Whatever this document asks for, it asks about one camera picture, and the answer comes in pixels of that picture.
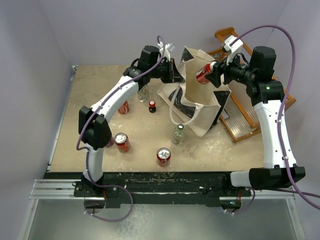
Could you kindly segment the red cola can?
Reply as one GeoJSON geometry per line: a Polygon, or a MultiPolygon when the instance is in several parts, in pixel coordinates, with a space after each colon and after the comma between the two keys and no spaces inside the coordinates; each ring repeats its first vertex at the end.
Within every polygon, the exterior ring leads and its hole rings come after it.
{"type": "Polygon", "coordinates": [[[197,73],[196,73],[196,79],[197,81],[205,85],[209,82],[209,80],[206,78],[206,75],[211,73],[214,69],[214,65],[218,63],[217,60],[213,60],[205,64],[197,73]]]}

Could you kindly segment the clear green-capped glass bottle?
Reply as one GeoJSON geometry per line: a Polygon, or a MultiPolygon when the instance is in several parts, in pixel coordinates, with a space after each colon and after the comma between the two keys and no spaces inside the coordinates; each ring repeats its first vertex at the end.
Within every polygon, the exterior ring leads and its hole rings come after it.
{"type": "Polygon", "coordinates": [[[175,145],[182,144],[185,137],[186,137],[186,129],[184,125],[180,123],[173,130],[172,142],[175,145]]]}

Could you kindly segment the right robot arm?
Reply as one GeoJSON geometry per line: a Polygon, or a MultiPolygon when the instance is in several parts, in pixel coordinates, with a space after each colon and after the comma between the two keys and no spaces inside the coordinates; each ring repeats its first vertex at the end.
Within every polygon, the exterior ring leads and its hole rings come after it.
{"type": "Polygon", "coordinates": [[[215,87],[231,81],[245,85],[258,117],[264,148],[263,167],[231,172],[230,179],[222,183],[223,192],[233,196],[240,187],[273,190],[293,186],[305,177],[306,171],[303,166],[297,166],[291,150],[285,122],[284,88],[280,81],[273,79],[275,50],[257,46],[247,61],[239,48],[224,46],[222,49],[227,57],[215,61],[206,78],[215,87]]]}

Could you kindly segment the clear bottle behind left arm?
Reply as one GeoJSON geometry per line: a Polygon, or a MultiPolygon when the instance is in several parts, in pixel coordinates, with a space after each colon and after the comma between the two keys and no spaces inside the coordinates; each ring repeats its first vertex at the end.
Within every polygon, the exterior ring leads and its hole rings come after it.
{"type": "Polygon", "coordinates": [[[144,85],[141,90],[137,93],[138,99],[140,102],[148,102],[149,101],[149,87],[148,85],[144,85]]]}

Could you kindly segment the red can under left arm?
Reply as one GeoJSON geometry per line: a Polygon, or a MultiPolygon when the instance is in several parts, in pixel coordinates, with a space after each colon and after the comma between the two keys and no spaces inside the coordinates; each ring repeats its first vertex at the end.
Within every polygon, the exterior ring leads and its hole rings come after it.
{"type": "Polygon", "coordinates": [[[118,112],[120,114],[127,114],[130,111],[129,103],[125,101],[120,108],[118,109],[118,112]]]}

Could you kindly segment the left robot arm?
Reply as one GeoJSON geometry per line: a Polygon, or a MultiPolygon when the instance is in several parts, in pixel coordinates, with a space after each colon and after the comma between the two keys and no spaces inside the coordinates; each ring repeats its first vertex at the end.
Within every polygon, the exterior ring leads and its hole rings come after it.
{"type": "Polygon", "coordinates": [[[165,84],[183,81],[170,56],[174,48],[172,43],[146,45],[140,57],[125,69],[119,81],[101,100],[79,110],[77,142],[84,143],[86,159],[83,177],[88,180],[85,190],[91,196],[98,196],[103,191],[103,153],[112,137],[109,122],[114,114],[151,79],[160,79],[165,84]]]}

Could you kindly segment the cream canvas tote bag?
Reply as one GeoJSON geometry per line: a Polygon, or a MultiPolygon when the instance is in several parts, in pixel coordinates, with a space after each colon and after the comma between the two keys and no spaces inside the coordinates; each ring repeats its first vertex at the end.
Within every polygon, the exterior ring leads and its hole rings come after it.
{"type": "Polygon", "coordinates": [[[196,73],[214,58],[202,51],[184,47],[181,61],[177,65],[182,83],[168,83],[157,94],[169,105],[171,121],[188,126],[198,137],[203,137],[218,122],[231,90],[228,85],[215,87],[212,83],[201,84],[196,73]],[[175,121],[176,114],[181,121],[175,121]]]}

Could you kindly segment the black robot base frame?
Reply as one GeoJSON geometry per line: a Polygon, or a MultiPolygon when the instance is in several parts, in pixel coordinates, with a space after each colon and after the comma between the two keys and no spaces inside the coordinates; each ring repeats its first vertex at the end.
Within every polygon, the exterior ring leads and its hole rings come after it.
{"type": "Polygon", "coordinates": [[[80,172],[47,172],[46,180],[70,180],[76,198],[102,198],[107,208],[122,204],[205,205],[240,207],[241,197],[252,194],[245,187],[234,187],[228,171],[104,172],[100,187],[80,172]]]}

